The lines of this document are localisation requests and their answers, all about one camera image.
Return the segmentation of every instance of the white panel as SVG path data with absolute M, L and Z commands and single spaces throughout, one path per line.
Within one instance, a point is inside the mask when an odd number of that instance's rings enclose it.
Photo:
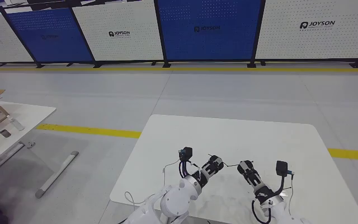
M 357 0 L 267 0 L 256 58 L 358 58 L 357 37 Z
M 76 7 L 73 11 L 96 60 L 163 60 L 153 1 Z M 110 36 L 109 32 L 122 34 Z
M 3 15 L 0 15 L 0 62 L 33 62 Z

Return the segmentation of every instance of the logo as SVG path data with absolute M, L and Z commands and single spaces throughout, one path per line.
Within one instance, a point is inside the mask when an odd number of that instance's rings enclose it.
M 335 23 L 336 21 L 302 22 L 300 30 L 331 30 Z
M 111 38 L 129 38 L 130 32 L 129 31 L 109 31 L 109 36 Z
M 199 32 L 200 30 L 220 30 L 220 26 L 194 26 L 194 32 Z
M 302 29 L 302 28 L 306 29 L 307 26 L 308 26 L 308 22 L 303 22 L 303 23 L 301 23 L 300 29 Z
M 41 35 L 43 40 L 58 38 L 58 35 Z

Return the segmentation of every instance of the wall partition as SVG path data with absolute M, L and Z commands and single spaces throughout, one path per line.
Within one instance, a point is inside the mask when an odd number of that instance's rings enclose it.
M 250 60 L 261 0 L 157 0 L 168 60 Z
M 40 63 L 92 63 L 70 9 L 9 13 L 9 20 Z
M 0 14 L 0 62 L 34 62 L 10 25 Z
M 110 3 L 73 8 L 96 61 L 163 60 L 154 3 Z
M 352 59 L 357 49 L 357 0 L 266 0 L 257 59 Z

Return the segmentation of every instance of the yellow stripe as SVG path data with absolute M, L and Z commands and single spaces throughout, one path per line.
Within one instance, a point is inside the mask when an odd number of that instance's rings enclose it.
M 222 67 L 222 68 L 197 68 L 197 67 L 119 67 L 119 68 L 0 68 L 0 71 L 209 71 L 209 72 L 355 72 L 358 73 L 358 69 L 354 68 L 235 68 L 235 67 Z
M 124 138 L 139 138 L 141 132 L 134 132 L 132 130 L 114 130 L 103 128 L 89 128 L 89 127 L 76 127 L 67 125 L 56 124 L 40 124 L 37 129 L 39 130 L 55 130 L 58 132 L 72 132 L 81 134 L 99 134 L 102 136 L 116 136 Z M 340 150 L 338 148 L 329 148 L 329 153 L 335 158 L 349 158 L 358 160 L 358 150 Z
M 358 150 L 340 150 L 338 148 L 329 148 L 329 153 L 335 158 L 350 158 L 358 160 Z
M 125 138 L 139 138 L 141 132 L 134 132 L 131 130 L 113 130 L 103 128 L 87 128 L 87 127 L 76 127 L 67 125 L 56 125 L 56 124 L 40 124 L 37 129 L 40 130 L 56 130 L 58 132 L 73 132 L 82 134 L 99 134 L 102 136 L 117 136 Z

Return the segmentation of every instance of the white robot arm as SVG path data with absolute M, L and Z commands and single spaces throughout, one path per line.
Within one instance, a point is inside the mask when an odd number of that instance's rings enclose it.
M 241 161 L 237 167 L 237 170 L 242 174 L 246 181 L 253 187 L 253 192 L 256 196 L 256 199 L 261 204 L 261 209 L 268 221 L 263 222 L 258 219 L 255 214 L 254 209 L 254 200 L 252 201 L 251 208 L 256 220 L 261 224 L 268 224 L 271 221 L 271 217 L 277 220 L 277 224 L 310 224 L 305 218 L 294 218 L 285 210 L 286 202 L 280 196 L 282 189 L 284 187 L 284 179 L 287 174 L 291 175 L 293 179 L 294 173 L 288 170 L 287 162 L 278 161 L 276 164 L 276 173 L 278 176 L 281 176 L 281 187 L 278 191 L 273 192 L 264 182 L 262 182 L 259 174 L 253 168 L 252 162 L 246 160 Z
M 150 197 L 142 206 L 135 210 L 123 224 L 172 224 L 181 223 L 189 215 L 191 200 L 197 200 L 202 188 L 208 183 L 209 178 L 224 167 L 223 161 L 218 156 L 211 156 L 210 160 L 201 170 L 189 175 L 184 165 L 192 155 L 191 148 L 184 148 L 180 151 L 183 178 L 179 185 L 165 186 L 160 192 Z M 161 216 L 158 217 L 154 210 L 154 204 L 161 199 Z

